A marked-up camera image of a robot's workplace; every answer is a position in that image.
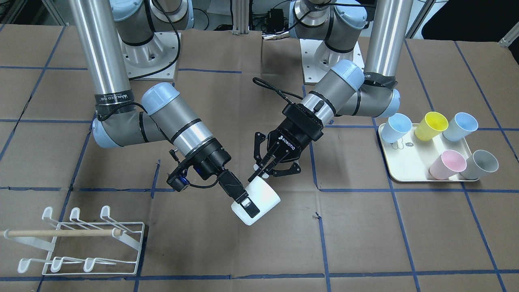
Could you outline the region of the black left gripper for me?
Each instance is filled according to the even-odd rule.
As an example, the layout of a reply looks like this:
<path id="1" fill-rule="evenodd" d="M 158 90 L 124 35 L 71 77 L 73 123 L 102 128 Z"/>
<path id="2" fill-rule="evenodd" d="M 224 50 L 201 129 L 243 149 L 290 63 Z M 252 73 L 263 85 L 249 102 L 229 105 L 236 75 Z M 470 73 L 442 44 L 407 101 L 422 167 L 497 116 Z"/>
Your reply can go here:
<path id="1" fill-rule="evenodd" d="M 311 109 L 301 103 L 287 105 L 282 112 L 286 118 L 274 131 L 268 135 L 255 133 L 254 159 L 257 168 L 249 177 L 249 183 L 264 174 L 282 177 L 300 173 L 296 160 L 311 141 L 323 136 L 323 123 L 316 115 L 323 107 L 324 103 L 317 103 Z"/>

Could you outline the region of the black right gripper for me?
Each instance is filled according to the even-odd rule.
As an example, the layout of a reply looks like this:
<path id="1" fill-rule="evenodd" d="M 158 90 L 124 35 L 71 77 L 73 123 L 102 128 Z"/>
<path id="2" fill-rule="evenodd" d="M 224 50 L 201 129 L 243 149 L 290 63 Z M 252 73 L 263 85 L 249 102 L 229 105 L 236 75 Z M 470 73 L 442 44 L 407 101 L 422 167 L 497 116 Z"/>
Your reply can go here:
<path id="1" fill-rule="evenodd" d="M 178 167 L 169 174 L 167 184 L 176 191 L 184 190 L 185 187 L 190 185 L 186 179 L 187 170 L 190 166 L 204 180 L 216 175 L 217 181 L 224 191 L 238 204 L 240 216 L 245 219 L 252 219 L 260 213 L 260 210 L 247 195 L 247 191 L 236 176 L 224 168 L 230 160 L 231 156 L 219 141 L 216 138 L 210 138 L 202 146 L 188 154 Z"/>

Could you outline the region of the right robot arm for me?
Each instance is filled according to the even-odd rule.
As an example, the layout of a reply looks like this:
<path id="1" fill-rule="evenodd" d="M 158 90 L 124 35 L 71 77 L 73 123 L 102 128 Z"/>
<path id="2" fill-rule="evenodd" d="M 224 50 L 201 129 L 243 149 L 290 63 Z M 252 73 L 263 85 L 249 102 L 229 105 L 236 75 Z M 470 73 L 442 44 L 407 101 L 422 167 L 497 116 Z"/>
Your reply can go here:
<path id="1" fill-rule="evenodd" d="M 167 178 L 170 187 L 182 191 L 190 186 L 187 172 L 192 167 L 203 180 L 216 178 L 243 220 L 258 219 L 260 202 L 226 169 L 231 156 L 174 85 L 158 83 L 136 102 L 116 25 L 144 15 L 144 2 L 72 0 L 70 4 L 93 82 L 96 118 L 92 129 L 97 144 L 115 148 L 170 142 L 184 157 L 179 160 L 174 151 L 170 153 L 178 164 Z"/>

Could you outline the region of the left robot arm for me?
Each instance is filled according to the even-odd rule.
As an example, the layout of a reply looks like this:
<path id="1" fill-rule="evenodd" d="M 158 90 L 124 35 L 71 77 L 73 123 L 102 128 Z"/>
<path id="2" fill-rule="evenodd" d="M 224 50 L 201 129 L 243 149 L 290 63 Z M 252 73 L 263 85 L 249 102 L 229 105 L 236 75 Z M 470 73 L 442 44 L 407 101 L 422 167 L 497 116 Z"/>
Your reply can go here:
<path id="1" fill-rule="evenodd" d="M 288 35 L 319 41 L 310 52 L 313 90 L 289 100 L 289 92 L 255 77 L 287 102 L 285 119 L 269 134 L 255 134 L 255 171 L 249 178 L 281 177 L 300 172 L 302 151 L 323 136 L 341 115 L 388 118 L 400 107 L 395 74 L 411 0 L 295 0 L 290 4 Z"/>

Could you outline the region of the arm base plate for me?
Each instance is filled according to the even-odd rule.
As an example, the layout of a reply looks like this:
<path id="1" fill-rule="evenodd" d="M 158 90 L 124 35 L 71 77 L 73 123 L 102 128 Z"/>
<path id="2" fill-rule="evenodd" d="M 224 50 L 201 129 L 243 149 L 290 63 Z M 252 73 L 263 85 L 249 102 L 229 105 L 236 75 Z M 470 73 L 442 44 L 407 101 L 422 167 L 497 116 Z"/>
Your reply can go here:
<path id="1" fill-rule="evenodd" d="M 172 82 L 176 77 L 178 39 L 174 32 L 156 32 L 154 38 L 141 46 L 119 41 L 129 79 Z"/>
<path id="2" fill-rule="evenodd" d="M 361 70 L 365 63 L 358 42 L 354 49 L 347 53 L 338 53 L 326 47 L 324 41 L 316 39 L 300 39 L 304 84 L 315 85 L 340 60 L 350 60 Z"/>

